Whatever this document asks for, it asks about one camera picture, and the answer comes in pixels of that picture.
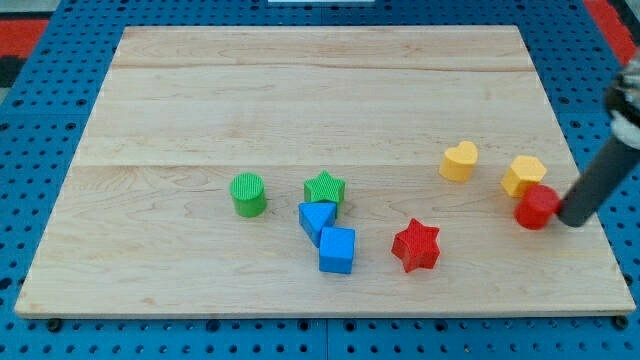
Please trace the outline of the robot arm end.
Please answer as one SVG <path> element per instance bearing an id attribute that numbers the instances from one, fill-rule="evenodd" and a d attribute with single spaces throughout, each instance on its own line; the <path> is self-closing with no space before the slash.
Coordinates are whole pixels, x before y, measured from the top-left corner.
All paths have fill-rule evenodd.
<path id="1" fill-rule="evenodd" d="M 615 75 L 605 93 L 612 134 L 625 145 L 639 149 L 639 51 Z"/>

